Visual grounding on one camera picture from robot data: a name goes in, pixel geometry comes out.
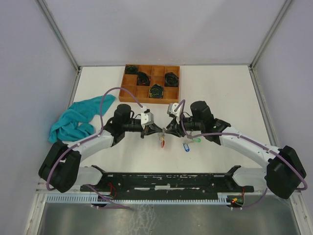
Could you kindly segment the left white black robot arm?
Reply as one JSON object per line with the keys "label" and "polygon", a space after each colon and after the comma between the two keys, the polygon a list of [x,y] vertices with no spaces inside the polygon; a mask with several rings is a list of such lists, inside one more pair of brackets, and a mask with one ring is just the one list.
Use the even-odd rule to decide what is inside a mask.
{"label": "left white black robot arm", "polygon": [[92,185],[103,191],[108,186],[104,171],[97,166],[81,167],[81,161],[91,155],[117,145],[126,132],[138,132],[140,137],[161,133],[162,128],[154,123],[154,115],[145,109],[139,118],[131,117],[131,107],[127,104],[117,106],[113,117],[95,134],[76,141],[69,146],[56,141],[42,163],[38,175],[46,181],[48,190],[67,192],[74,185]]}

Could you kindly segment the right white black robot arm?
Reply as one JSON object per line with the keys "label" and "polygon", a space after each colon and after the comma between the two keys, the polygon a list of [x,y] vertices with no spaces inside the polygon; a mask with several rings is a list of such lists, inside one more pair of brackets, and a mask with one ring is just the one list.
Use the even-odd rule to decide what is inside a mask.
{"label": "right white black robot arm", "polygon": [[191,104],[192,115],[184,116],[185,101],[171,103],[167,113],[172,121],[168,134],[189,139],[204,137],[217,145],[230,148],[259,165],[258,168],[238,167],[225,178],[229,191],[241,186],[258,186],[269,189],[282,199],[288,199],[296,190],[308,188],[307,174],[295,151],[290,146],[277,147],[260,143],[240,132],[230,123],[215,118],[205,101]]}

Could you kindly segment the key with blue tag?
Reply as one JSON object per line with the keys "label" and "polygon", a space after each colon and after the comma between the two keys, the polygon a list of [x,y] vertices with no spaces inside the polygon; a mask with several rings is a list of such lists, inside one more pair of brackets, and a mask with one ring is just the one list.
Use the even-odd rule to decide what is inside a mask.
{"label": "key with blue tag", "polygon": [[190,147],[189,147],[189,144],[191,144],[192,141],[184,141],[183,142],[183,148],[185,150],[185,152],[189,152],[190,151]]}

